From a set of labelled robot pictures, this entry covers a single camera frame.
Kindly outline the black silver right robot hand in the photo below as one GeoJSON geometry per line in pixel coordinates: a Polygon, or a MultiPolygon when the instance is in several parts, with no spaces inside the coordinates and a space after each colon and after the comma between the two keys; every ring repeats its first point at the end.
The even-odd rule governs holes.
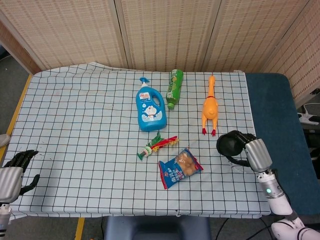
{"type": "Polygon", "coordinates": [[[226,137],[228,137],[229,141],[228,155],[230,157],[237,156],[244,151],[248,165],[257,173],[265,172],[271,167],[272,159],[261,138],[257,138],[251,133],[242,133],[237,130],[227,133],[226,137]]]}

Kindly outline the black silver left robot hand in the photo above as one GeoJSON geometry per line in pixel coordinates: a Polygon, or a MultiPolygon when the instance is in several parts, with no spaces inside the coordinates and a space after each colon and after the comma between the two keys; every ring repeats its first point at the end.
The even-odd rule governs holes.
{"type": "Polygon", "coordinates": [[[36,174],[29,185],[22,186],[24,174],[32,158],[39,152],[37,150],[26,150],[17,153],[12,160],[0,168],[0,203],[11,204],[18,196],[33,190],[40,175],[36,174]]]}

